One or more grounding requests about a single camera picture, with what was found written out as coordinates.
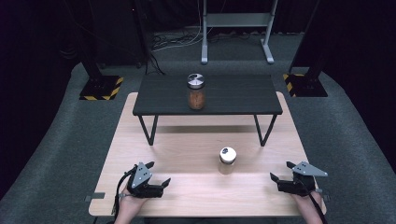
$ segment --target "small round container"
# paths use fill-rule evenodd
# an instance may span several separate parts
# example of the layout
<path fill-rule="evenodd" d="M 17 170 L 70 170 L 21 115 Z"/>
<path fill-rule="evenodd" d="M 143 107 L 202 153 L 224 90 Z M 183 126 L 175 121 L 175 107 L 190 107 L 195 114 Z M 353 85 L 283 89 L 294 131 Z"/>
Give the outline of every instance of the small round container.
<path fill-rule="evenodd" d="M 189 107 L 194 110 L 202 109 L 205 105 L 205 78 L 201 74 L 191 74 L 187 77 L 187 100 Z"/>
<path fill-rule="evenodd" d="M 236 151 L 231 147 L 224 147 L 219 154 L 219 172 L 229 175 L 233 172 L 236 159 Z"/>

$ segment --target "black cable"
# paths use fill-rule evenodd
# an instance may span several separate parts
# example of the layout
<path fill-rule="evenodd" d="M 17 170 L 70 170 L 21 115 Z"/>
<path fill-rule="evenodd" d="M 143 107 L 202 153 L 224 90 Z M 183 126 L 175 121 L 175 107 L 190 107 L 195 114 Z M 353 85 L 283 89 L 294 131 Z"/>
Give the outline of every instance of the black cable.
<path fill-rule="evenodd" d="M 113 212 L 112 212 L 112 214 L 114 214 L 114 219 L 117 219 L 117 216 L 119 215 L 119 211 L 120 211 L 120 186 L 121 186 L 122 182 L 125 180 L 125 178 L 128 175 L 132 174 L 132 170 L 126 172 L 122 176 L 122 178 L 120 179 L 119 184 L 117 185 L 117 191 L 116 191 L 116 196 L 115 196 L 114 206 L 113 206 Z"/>
<path fill-rule="evenodd" d="M 157 71 L 157 73 L 161 73 L 163 76 L 165 76 L 166 74 L 163 70 L 161 70 L 160 66 L 158 65 L 157 59 L 154 57 L 153 54 L 150 54 L 150 56 L 151 56 L 150 61 L 152 63 L 152 66 L 154 67 L 154 69 Z"/>
<path fill-rule="evenodd" d="M 149 61 L 150 61 L 150 63 L 151 63 L 151 67 L 154 68 L 155 71 L 149 72 L 149 73 L 147 73 L 147 75 L 152 74 L 152 73 L 157 73 L 157 74 L 159 74 L 160 71 L 159 71 L 158 68 L 154 65 L 154 61 L 152 60 L 151 56 L 149 57 Z"/>
<path fill-rule="evenodd" d="M 320 219 L 322 221 L 323 224 L 327 224 L 327 220 L 326 217 L 324 216 L 320 206 L 318 205 L 317 201 L 315 201 L 314 197 L 311 195 L 311 192 L 308 190 L 308 188 L 306 187 L 306 185 L 303 183 L 303 181 L 301 181 L 300 179 L 296 178 L 295 180 L 297 180 L 301 185 L 303 185 L 306 193 L 308 194 L 309 198 L 311 199 L 312 203 L 314 204 L 315 208 L 317 209 L 317 212 L 320 216 Z"/>
<path fill-rule="evenodd" d="M 315 201 L 314 197 L 312 196 L 311 193 L 308 194 L 309 198 L 311 199 L 312 203 L 314 204 L 315 208 L 317 209 L 317 212 L 320 216 L 320 219 L 322 220 L 323 224 L 327 224 L 327 220 L 323 214 L 323 212 L 321 211 L 320 206 L 318 205 L 317 201 Z"/>

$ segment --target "black stand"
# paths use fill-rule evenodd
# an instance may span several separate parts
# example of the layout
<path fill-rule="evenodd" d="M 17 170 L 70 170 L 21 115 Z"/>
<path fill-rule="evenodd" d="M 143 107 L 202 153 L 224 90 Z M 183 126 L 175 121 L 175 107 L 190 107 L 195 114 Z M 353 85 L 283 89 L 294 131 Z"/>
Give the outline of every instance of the black stand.
<path fill-rule="evenodd" d="M 157 122 L 158 122 L 158 115 L 154 116 L 154 121 L 152 123 L 152 128 L 151 128 L 151 135 L 149 135 L 148 129 L 146 128 L 145 121 L 143 120 L 143 116 L 138 116 L 140 120 L 140 124 L 142 125 L 143 132 L 145 132 L 145 136 L 148 139 L 148 144 L 152 146 L 154 144 L 154 136 L 155 136 L 155 131 L 157 130 Z"/>
<path fill-rule="evenodd" d="M 80 100 L 112 100 L 118 93 L 122 77 L 118 76 L 102 76 L 99 68 L 89 53 L 88 47 L 82 37 L 77 22 L 74 19 L 72 9 L 64 0 L 64 14 L 69 22 L 71 32 L 76 40 L 78 49 L 78 57 L 82 65 L 90 76 L 87 84 L 80 93 Z"/>
<path fill-rule="evenodd" d="M 340 27 L 342 23 L 340 22 L 339 16 L 328 15 L 323 12 L 323 8 L 326 8 L 327 6 L 326 3 L 327 2 L 325 1 L 324 4 L 321 4 L 320 0 L 317 1 L 302 43 L 300 44 L 296 56 L 291 63 L 289 73 L 284 75 L 290 96 L 328 96 L 318 77 L 338 41 L 338 37 L 341 34 Z M 314 18 L 317 17 L 327 17 L 326 21 L 328 21 L 329 24 L 316 24 L 317 22 Z M 326 28 L 325 33 L 318 35 L 314 32 L 315 30 L 312 27 L 320 25 Z M 291 68 L 297 64 L 296 61 L 301 61 L 301 58 L 310 59 L 308 62 L 305 62 L 305 64 L 309 64 L 308 72 L 304 75 L 292 74 Z"/>
<path fill-rule="evenodd" d="M 259 120 L 257 119 L 257 115 L 254 115 L 254 121 L 256 122 L 257 132 L 259 133 L 260 145 L 262 147 L 265 146 L 265 143 L 267 142 L 268 137 L 270 136 L 270 133 L 271 133 L 272 129 L 274 128 L 274 123 L 275 123 L 276 117 L 277 117 L 277 115 L 273 115 L 273 117 L 271 119 L 270 126 L 268 126 L 267 133 L 265 134 L 264 138 L 262 138 L 262 130 L 260 129 Z"/>

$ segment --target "silver lid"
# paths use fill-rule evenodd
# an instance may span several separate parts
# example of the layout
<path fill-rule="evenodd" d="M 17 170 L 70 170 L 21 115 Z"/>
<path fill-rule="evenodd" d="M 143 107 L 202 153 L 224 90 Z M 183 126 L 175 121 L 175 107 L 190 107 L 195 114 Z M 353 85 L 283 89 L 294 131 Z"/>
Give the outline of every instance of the silver lid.
<path fill-rule="evenodd" d="M 187 86 L 191 89 L 201 89 L 205 85 L 205 78 L 201 74 L 191 74 L 187 77 Z"/>
<path fill-rule="evenodd" d="M 224 163 L 231 164 L 236 159 L 236 151 L 231 147 L 225 147 L 220 151 L 220 159 Z"/>

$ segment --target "cable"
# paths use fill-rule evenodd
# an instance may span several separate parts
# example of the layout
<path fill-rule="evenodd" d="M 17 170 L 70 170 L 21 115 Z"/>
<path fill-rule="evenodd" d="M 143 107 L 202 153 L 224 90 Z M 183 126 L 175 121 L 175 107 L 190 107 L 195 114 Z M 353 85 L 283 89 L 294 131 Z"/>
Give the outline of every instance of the cable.
<path fill-rule="evenodd" d="M 157 51 L 159 49 L 167 49 L 167 48 L 176 48 L 176 47 L 186 47 L 191 44 L 192 40 L 196 39 L 196 37 L 191 36 L 193 33 L 188 33 L 186 35 L 182 35 L 180 37 L 168 39 L 166 35 L 155 35 L 154 40 L 153 40 L 153 46 L 152 46 L 152 51 Z M 168 44 L 179 44 L 176 46 L 169 46 L 167 47 Z"/>
<path fill-rule="evenodd" d="M 224 0 L 223 4 L 221 6 L 220 13 L 222 13 L 226 2 L 227 2 L 227 0 Z M 166 47 L 162 47 L 162 48 L 159 48 L 159 49 L 153 49 L 152 51 L 155 52 L 155 51 L 158 51 L 158 50 L 161 50 L 161 49 L 172 49 L 172 48 L 187 47 L 187 46 L 194 45 L 194 44 L 197 44 L 197 43 L 201 42 L 203 40 L 202 38 L 200 38 L 199 40 L 197 40 L 195 42 L 192 42 L 198 37 L 198 35 L 201 33 L 201 29 L 202 29 L 202 24 L 201 24 L 202 18 L 201 18 L 201 10 L 200 10 L 200 7 L 199 7 L 199 0 L 197 0 L 197 7 L 198 7 L 198 17 L 199 17 L 199 31 L 198 31 L 197 35 L 195 36 L 195 38 L 193 38 L 192 40 L 190 40 L 187 43 L 182 43 L 180 45 L 175 45 L 175 46 L 166 46 L 167 45 L 167 42 L 166 42 L 166 43 L 163 43 Z M 213 27 L 211 27 L 206 34 L 208 35 L 212 31 L 212 29 L 213 29 Z"/>
<path fill-rule="evenodd" d="M 309 198 L 311 199 L 312 203 L 314 204 L 315 208 L 317 209 L 317 212 L 318 212 L 318 214 L 320 216 L 320 219 L 321 219 L 322 223 L 323 224 L 327 224 L 326 217 L 324 216 L 320 206 L 318 205 L 317 201 L 315 201 L 314 197 L 311 195 L 311 192 L 309 192 L 309 190 L 306 188 L 306 185 L 303 183 L 303 181 L 301 181 L 298 178 L 295 178 L 295 179 L 293 178 L 293 180 L 297 180 L 297 182 L 299 182 L 301 185 L 303 185 L 306 193 L 308 194 Z"/>
<path fill-rule="evenodd" d="M 119 215 L 119 211 L 120 211 L 120 186 L 121 186 L 122 182 L 125 180 L 125 178 L 128 177 L 128 175 L 132 174 L 132 170 L 125 172 L 124 175 L 122 176 L 122 178 L 120 179 L 119 184 L 117 185 L 117 191 L 116 191 L 116 196 L 115 196 L 115 200 L 114 200 L 113 211 L 111 213 L 111 214 L 114 214 L 114 219 L 117 219 L 117 216 Z"/>
<path fill-rule="evenodd" d="M 168 46 L 168 47 L 164 47 L 164 48 L 160 48 L 160 49 L 154 49 L 153 52 L 158 51 L 158 50 L 161 50 L 161 49 L 171 49 L 171 48 L 186 47 L 186 46 L 190 46 L 190 45 L 194 45 L 194 44 L 196 44 L 196 43 L 199 43 L 199 42 L 202 40 L 202 38 L 201 38 L 201 39 L 199 39 L 199 40 L 196 41 L 196 42 L 192 42 L 192 41 L 194 41 L 194 40 L 198 37 L 198 35 L 201 33 L 201 29 L 202 29 L 202 23 L 201 23 L 201 10 L 200 10 L 200 7 L 199 7 L 199 0 L 197 0 L 197 7 L 198 7 L 199 30 L 198 30 L 198 33 L 197 33 L 197 35 L 195 36 L 195 38 L 193 38 L 193 39 L 190 40 L 189 42 L 183 43 L 183 44 L 181 44 L 181 45 Z"/>
<path fill-rule="evenodd" d="M 158 61 L 157 59 L 154 57 L 154 55 L 150 54 L 150 61 L 151 61 L 151 66 L 156 70 L 157 73 L 162 74 L 163 76 L 165 76 L 165 72 L 163 70 L 161 70 L 160 66 L 158 65 Z"/>

